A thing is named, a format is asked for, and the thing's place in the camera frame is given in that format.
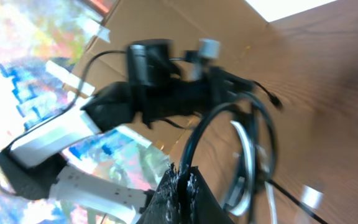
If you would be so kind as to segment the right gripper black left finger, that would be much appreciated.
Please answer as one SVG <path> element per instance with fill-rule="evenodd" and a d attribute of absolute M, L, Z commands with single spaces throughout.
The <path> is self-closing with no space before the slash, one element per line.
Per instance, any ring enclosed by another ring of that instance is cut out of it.
<path fill-rule="evenodd" d="M 181 223 L 181 205 L 178 199 L 179 173 L 174 163 L 165 171 L 151 201 L 137 221 L 138 224 Z"/>

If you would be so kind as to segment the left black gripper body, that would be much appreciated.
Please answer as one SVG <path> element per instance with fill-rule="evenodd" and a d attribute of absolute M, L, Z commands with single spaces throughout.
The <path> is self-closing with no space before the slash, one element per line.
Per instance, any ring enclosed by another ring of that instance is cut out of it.
<path fill-rule="evenodd" d="M 221 67 L 211 67 L 208 73 L 208 83 L 213 106 L 234 102 L 240 93 L 252 92 L 254 83 L 231 74 Z"/>

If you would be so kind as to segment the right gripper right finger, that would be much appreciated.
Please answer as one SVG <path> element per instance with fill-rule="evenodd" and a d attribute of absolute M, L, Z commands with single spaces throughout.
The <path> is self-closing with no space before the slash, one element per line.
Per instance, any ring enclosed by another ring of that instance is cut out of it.
<path fill-rule="evenodd" d="M 186 183 L 186 219 L 191 224 L 234 224 L 220 207 L 197 167 L 190 167 Z"/>

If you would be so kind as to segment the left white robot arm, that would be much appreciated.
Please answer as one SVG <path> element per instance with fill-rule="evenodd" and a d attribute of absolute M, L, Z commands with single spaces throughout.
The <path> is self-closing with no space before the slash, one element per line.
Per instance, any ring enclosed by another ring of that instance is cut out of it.
<path fill-rule="evenodd" d="M 170 57 L 168 39 L 138 40 L 127 46 L 128 78 L 114 82 L 83 106 L 70 105 L 13 140 L 0 152 L 0 169 L 12 194 L 27 200 L 69 200 L 115 216 L 125 223 L 230 223 L 231 215 L 247 210 L 254 189 L 232 207 L 220 205 L 201 172 L 192 166 L 196 145 L 207 125 L 222 112 L 233 115 L 239 135 L 244 170 L 255 176 L 252 138 L 246 115 L 235 104 L 253 89 L 252 82 L 210 64 L 218 43 L 204 40 L 189 50 L 185 60 L 198 67 L 193 81 L 185 81 Z M 179 170 L 169 168 L 156 190 L 137 190 L 87 174 L 67 163 L 62 150 L 90 136 L 132 123 L 136 114 L 150 126 L 172 116 L 201 113 L 183 152 Z"/>

